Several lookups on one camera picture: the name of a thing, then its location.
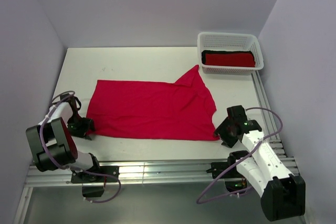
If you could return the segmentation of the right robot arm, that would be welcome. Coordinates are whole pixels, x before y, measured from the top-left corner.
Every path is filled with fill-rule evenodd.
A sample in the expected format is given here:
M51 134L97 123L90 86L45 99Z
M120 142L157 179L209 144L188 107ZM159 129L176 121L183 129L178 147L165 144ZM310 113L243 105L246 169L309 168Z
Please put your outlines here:
M294 175L278 158L256 120L228 116L215 130L226 147L237 142L244 151L231 152L217 178L244 177L260 196L260 204L269 221L305 214L306 183Z

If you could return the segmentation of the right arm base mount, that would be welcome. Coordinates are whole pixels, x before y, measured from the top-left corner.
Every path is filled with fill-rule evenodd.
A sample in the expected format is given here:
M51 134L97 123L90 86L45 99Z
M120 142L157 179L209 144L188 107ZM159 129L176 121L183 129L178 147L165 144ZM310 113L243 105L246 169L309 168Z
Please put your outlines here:
M236 163L237 160L245 157L248 154L247 151L236 151L229 154L227 161L225 162L212 162L210 169L206 172L212 175L212 179L215 179L221 172L226 170L230 165ZM225 175L221 177L222 180L225 179L234 179L236 181L225 181L225 187L229 192L234 192L241 189L248 188L247 179L238 173L236 167L232 168Z

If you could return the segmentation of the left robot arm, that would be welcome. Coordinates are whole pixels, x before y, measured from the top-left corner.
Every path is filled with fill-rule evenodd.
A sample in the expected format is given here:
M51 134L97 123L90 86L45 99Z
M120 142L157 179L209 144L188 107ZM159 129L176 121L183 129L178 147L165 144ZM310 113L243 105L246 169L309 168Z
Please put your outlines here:
M89 138L95 131L92 119L83 118L71 102L52 104L44 119L26 130L33 162L41 172L70 169L83 172L91 182L102 176L102 168L91 153L80 152L75 138Z

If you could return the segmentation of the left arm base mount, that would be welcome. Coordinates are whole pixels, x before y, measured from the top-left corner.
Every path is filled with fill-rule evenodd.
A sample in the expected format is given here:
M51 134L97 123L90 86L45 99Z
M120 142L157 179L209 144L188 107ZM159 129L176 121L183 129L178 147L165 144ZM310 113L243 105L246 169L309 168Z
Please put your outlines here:
M107 183L117 183L118 189L111 197L112 199L121 191L121 182L119 180L119 166L100 166L97 170L94 168L89 171L72 171L71 184L82 185L82 196L93 201L100 198L105 193Z

